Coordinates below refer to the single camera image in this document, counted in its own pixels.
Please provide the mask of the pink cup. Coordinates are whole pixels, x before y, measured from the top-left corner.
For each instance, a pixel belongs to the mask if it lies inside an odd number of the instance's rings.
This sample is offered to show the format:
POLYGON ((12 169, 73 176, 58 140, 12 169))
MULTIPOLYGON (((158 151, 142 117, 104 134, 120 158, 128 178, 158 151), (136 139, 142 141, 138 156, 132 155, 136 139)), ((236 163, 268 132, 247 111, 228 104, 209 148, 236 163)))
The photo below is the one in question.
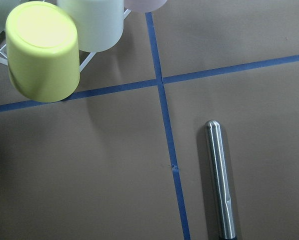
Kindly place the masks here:
POLYGON ((161 8, 167 0, 124 0, 124 7, 132 12, 148 13, 161 8))

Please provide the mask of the yellow green cup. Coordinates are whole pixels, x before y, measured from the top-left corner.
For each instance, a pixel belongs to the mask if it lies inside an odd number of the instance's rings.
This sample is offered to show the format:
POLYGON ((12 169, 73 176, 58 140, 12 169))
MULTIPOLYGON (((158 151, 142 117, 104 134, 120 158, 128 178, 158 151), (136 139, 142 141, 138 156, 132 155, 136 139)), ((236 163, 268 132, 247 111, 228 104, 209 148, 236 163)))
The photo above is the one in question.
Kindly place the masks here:
POLYGON ((43 1, 22 3, 8 15, 5 33, 8 74, 23 96, 50 103, 76 90, 78 33, 65 11, 43 1))

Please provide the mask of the white cup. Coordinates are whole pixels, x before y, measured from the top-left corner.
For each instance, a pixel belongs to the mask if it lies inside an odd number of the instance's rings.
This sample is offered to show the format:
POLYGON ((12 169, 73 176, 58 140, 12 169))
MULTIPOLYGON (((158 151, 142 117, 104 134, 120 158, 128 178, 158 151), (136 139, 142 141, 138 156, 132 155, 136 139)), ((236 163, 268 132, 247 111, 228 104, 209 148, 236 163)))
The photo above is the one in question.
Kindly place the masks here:
POLYGON ((57 5, 73 19, 81 51, 106 51, 123 34, 123 0, 58 0, 57 5))

